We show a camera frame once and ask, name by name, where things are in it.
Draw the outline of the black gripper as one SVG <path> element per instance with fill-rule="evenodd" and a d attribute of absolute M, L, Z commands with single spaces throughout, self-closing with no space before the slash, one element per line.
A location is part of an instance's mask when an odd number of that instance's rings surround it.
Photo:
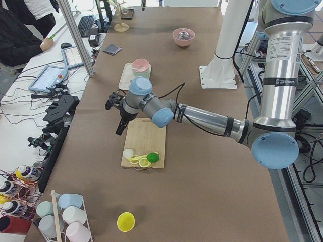
<path fill-rule="evenodd" d="M 141 1 L 141 7 L 142 7 L 142 10 L 144 11 L 146 7 L 146 0 Z"/>
<path fill-rule="evenodd" d="M 136 114 L 128 113 L 122 108 L 120 109 L 120 116 L 121 116 L 121 120 L 116 130 L 117 135 L 121 135 L 124 129 L 127 127 L 128 123 L 130 121 L 133 121 L 136 118 Z"/>

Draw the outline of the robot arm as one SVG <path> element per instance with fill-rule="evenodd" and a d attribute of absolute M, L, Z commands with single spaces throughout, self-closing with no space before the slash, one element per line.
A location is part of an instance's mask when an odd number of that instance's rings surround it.
<path fill-rule="evenodd" d="M 119 103 L 121 120 L 116 133 L 145 113 L 158 127 L 171 120 L 188 122 L 217 136 L 230 137 L 249 147 L 255 160 L 269 169 L 293 164 L 299 154 L 292 110 L 298 85 L 304 34 L 312 27 L 319 1 L 261 1 L 258 29 L 268 36 L 260 114 L 253 121 L 236 120 L 176 100 L 159 99 L 152 83 L 137 77 Z"/>

